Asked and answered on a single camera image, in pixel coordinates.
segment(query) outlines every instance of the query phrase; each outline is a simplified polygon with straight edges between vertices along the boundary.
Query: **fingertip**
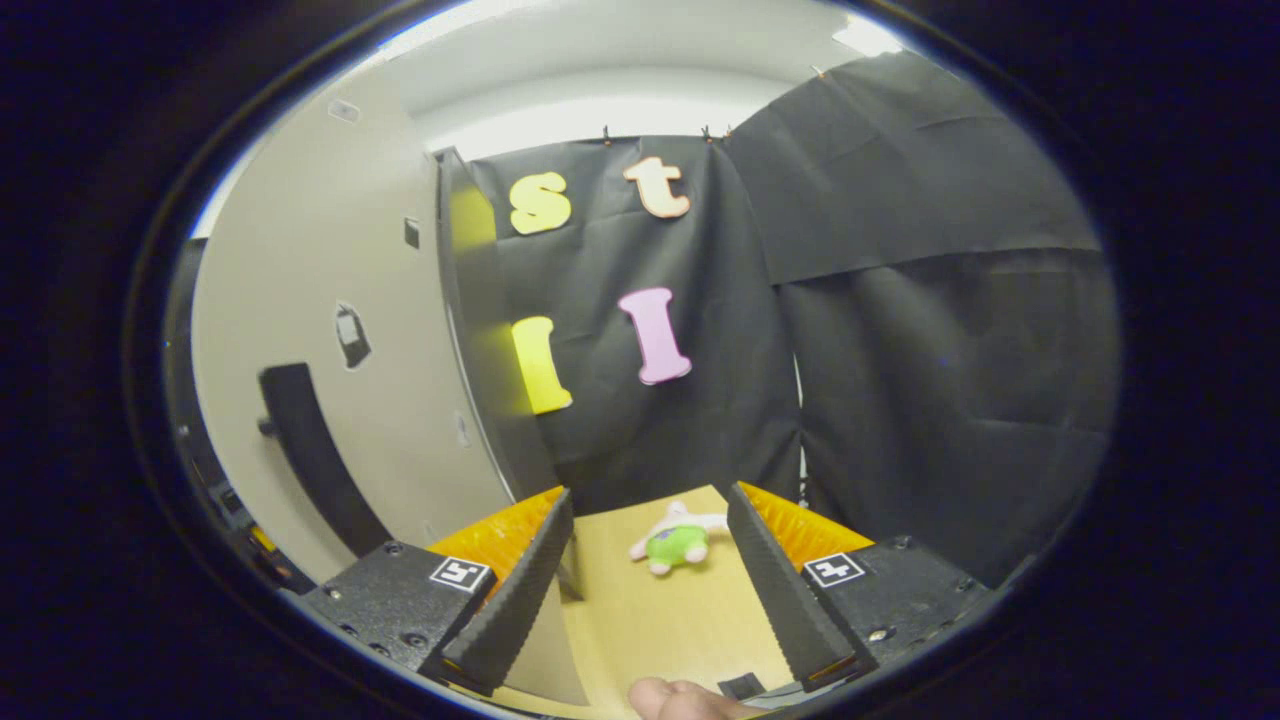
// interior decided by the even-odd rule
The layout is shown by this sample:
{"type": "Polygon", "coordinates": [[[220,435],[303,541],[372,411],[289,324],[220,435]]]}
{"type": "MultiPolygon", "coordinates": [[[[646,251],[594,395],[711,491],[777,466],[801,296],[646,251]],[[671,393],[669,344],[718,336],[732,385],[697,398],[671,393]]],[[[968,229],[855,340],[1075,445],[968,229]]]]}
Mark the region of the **fingertip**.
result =
{"type": "Polygon", "coordinates": [[[631,683],[631,689],[627,691],[627,702],[640,714],[643,720],[658,720],[662,706],[675,693],[671,683],[662,678],[640,678],[631,683]]]}

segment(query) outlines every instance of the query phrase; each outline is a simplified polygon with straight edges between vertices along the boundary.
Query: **white wall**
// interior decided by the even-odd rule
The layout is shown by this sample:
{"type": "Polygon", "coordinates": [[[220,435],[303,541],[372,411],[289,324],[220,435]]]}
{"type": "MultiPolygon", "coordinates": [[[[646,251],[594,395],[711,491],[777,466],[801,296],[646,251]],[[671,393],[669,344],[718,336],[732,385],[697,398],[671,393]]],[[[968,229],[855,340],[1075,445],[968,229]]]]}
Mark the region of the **white wall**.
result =
{"type": "Polygon", "coordinates": [[[310,365],[344,464],[398,539],[428,544],[509,503],[474,432],[444,316],[428,163],[379,73],[347,78],[247,161],[197,275],[192,352],[214,450],[248,511],[316,580],[355,559],[257,430],[269,365],[310,365]],[[334,97],[361,109],[358,123],[328,114],[334,97]],[[406,215],[421,220],[420,250],[403,241],[406,215]],[[356,372],[335,334],[339,300],[372,345],[356,372]],[[456,413],[470,447],[456,439],[456,413]]]}
{"type": "Polygon", "coordinates": [[[607,68],[522,82],[413,117],[429,151],[466,160],[552,142],[632,135],[722,136],[791,90],[762,77],[694,68],[607,68]]]}

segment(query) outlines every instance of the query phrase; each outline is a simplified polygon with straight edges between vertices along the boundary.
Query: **orange foam pad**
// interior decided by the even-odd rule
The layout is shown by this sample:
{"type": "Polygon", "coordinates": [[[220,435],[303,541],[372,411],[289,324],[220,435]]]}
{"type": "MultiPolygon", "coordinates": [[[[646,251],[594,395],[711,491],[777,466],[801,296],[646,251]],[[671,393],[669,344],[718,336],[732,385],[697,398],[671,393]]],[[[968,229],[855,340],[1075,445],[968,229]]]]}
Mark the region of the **orange foam pad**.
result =
{"type": "Polygon", "coordinates": [[[511,575],[520,556],[529,550],[534,536],[543,527],[543,520],[547,519],[547,514],[550,512],[562,492],[564,488],[557,486],[522,500],[479,523],[462,528],[428,550],[492,568],[498,582],[485,597],[485,602],[488,602],[493,593],[502,587],[503,580],[511,575]]]}
{"type": "Polygon", "coordinates": [[[840,523],[800,507],[790,500],[748,483],[739,484],[782,546],[782,551],[787,553],[787,560],[795,566],[796,573],[800,573],[804,564],[810,560],[876,544],[840,523]]]}

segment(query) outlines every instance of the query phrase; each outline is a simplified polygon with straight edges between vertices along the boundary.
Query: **foam letter s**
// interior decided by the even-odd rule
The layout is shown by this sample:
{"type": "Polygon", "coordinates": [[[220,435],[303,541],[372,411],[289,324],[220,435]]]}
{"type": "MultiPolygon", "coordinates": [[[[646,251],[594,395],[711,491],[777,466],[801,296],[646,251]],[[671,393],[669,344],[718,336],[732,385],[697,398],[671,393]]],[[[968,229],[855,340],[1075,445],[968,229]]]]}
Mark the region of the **foam letter s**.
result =
{"type": "Polygon", "coordinates": [[[511,225],[520,234],[556,229],[568,222],[573,211],[568,197],[561,195],[567,183],[559,173],[525,176],[511,186],[511,225]]]}

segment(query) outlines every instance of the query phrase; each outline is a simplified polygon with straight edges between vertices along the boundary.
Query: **screw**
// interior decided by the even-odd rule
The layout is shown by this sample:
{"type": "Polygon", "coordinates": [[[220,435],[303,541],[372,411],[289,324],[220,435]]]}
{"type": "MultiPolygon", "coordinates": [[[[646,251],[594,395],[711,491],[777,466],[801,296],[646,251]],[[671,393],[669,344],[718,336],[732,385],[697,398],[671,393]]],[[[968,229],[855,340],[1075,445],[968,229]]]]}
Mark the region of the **screw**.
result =
{"type": "Polygon", "coordinates": [[[892,638],[896,633],[897,628],[876,628],[874,630],[870,632],[869,635],[867,635],[867,642],[873,642],[873,643],[884,642],[892,638]]]}

